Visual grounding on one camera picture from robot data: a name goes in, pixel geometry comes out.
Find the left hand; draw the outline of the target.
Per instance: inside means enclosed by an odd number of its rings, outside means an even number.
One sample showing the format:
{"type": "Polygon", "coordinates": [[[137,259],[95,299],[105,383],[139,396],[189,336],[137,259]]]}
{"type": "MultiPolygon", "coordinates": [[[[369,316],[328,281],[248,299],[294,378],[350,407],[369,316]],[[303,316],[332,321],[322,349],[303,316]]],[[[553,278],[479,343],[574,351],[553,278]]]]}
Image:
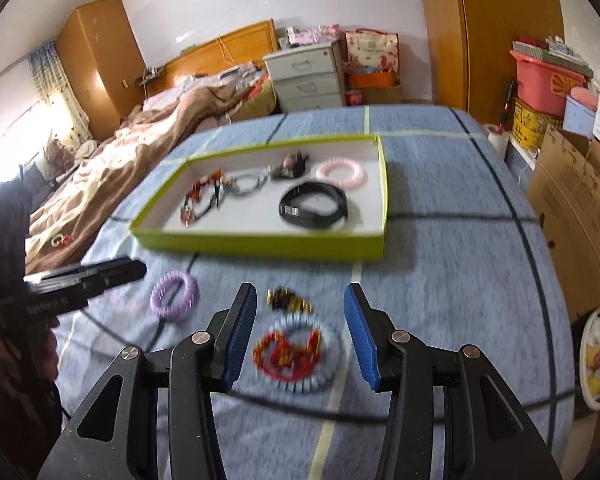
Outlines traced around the left hand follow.
{"type": "MultiPolygon", "coordinates": [[[[42,377],[50,382],[56,382],[58,377],[59,356],[57,353],[57,338],[54,330],[60,325],[57,316],[44,323],[46,332],[36,350],[29,346],[23,350],[31,358],[40,358],[42,377]]],[[[10,395],[15,396],[15,386],[21,382],[19,364],[23,361],[22,352],[14,343],[0,336],[0,386],[10,395]]]]}

